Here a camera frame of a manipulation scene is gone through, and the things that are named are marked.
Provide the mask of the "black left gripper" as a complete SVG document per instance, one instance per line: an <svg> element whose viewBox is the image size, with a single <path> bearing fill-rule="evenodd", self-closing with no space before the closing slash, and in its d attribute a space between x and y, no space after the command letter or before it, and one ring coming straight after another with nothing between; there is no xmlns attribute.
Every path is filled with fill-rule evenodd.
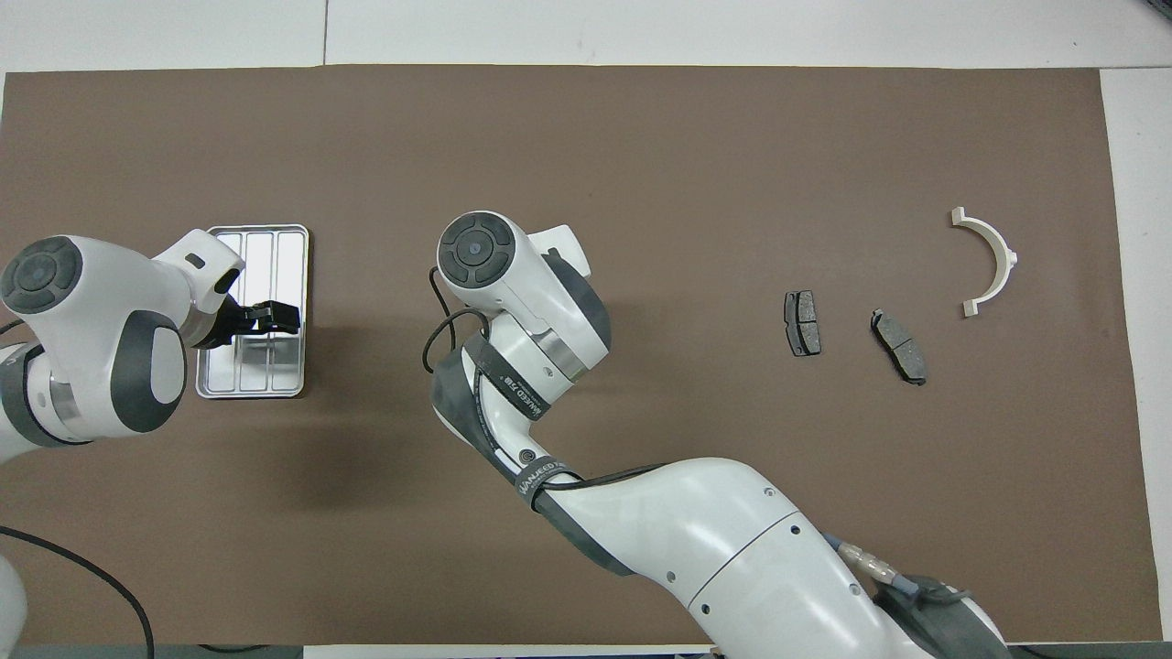
<svg viewBox="0 0 1172 659"><path fill-rule="evenodd" d="M265 300L243 308L234 297L223 295L211 328L192 344L192 349L218 349L231 345L236 335L298 335L301 330L300 319L297 306L286 303Z"/></svg>

